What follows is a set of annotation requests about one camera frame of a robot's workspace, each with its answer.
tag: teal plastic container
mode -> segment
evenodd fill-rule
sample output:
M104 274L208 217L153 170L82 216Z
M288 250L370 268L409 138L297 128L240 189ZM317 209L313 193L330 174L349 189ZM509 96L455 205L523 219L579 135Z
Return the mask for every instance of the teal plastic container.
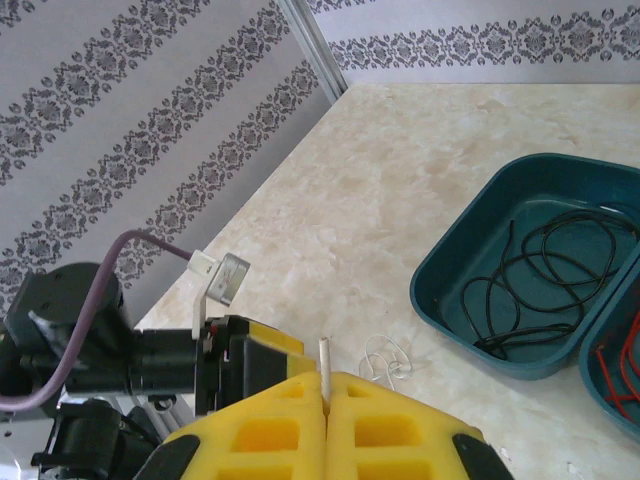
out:
M498 266L512 219L515 228L511 255L517 254L516 250L519 252L527 232L555 215L602 204L626 205L630 215L640 212L640 170L554 153L529 155L509 163L494 175L414 273L410 285L414 309L426 323L506 375L526 380L552 375L567 363L571 352L635 263L637 257L632 252L636 244L630 236L617 238L614 266L620 270L597 297L585 304L587 313L576 331L555 342L510 349L509 360L497 359L473 346L477 336L462 313L460 291L468 279L490 275ZM554 238L552 247L554 251L570 253L595 271L602 271L606 256L602 251L608 252L610 244L602 234L587 239L578 232L575 235L569 232ZM570 279L576 275L573 268L559 266L557 271L563 278ZM537 304L552 307L567 303L565 292L551 288L532 275L524 262L509 270L509 279L517 291L527 292L527 298L540 299ZM592 287L584 288L576 292L586 294ZM467 305L473 318L485 318L485 290L486 284L478 282L467 291ZM494 289L492 305L496 331L509 330L514 318L509 297ZM438 321L438 308L454 333ZM557 322L573 323L575 312L558 313L553 318ZM548 314L522 310L522 325L546 324L549 324ZM488 334L486 321L480 320L477 325L481 333Z
M595 350L602 347L602 356L607 370L618 393L630 393L624 387L620 373L619 359L622 344L627 338L629 328L636 313L640 310L640 260L631 267L624 280L612 295L605 308L596 316L593 326L585 337L580 348L580 374L591 397L609 415L620 428L636 440L640 441L640 403L625 402L624 409L636 424L624 418L613 404L605 401L609 389L602 373L602 367L595 355ZM640 361L640 336L633 346L634 358ZM640 379L633 374L626 364L629 376L636 390L640 391Z

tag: marble countertop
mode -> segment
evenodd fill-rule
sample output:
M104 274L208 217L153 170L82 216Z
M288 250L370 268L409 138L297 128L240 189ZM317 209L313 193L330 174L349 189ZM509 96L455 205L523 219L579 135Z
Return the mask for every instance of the marble countertop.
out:
M640 445L575 363L535 382L480 369L409 301L416 267L500 167L548 151L640 167L638 132L640 86L355 86L205 251L252 264L228 311L312 356L329 336L334 370L357 373L372 334L395 339L416 367L397 390L479 427L517 480L638 478ZM140 327L188 327L199 285L185 272Z

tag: purple cable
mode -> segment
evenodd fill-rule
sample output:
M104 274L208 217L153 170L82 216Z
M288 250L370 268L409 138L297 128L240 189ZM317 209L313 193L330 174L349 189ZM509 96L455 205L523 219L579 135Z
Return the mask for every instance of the purple cable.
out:
M89 333L91 322L96 314L102 295L107 288L109 278L113 273L113 268L116 265L118 254L129 240L136 237L153 243L154 245L157 245L178 257L184 258L187 261L191 259L191 254L188 252L139 230L129 230L116 238L116 241L113 242L113 245L109 248L109 251L104 256L104 260L96 272L96 276L89 288L89 293L87 293L87 298L85 299L82 309L80 310L80 314L78 315L78 321L76 322L76 326L73 329L71 338L69 339L67 349L62 355L55 372L53 372L49 381L45 383L42 388L30 395L23 397L0 396L0 412L21 412L39 407L51 398L51 396L53 396L64 384L69 372L71 372L71 369L78 358L84 339L87 336L87 333Z

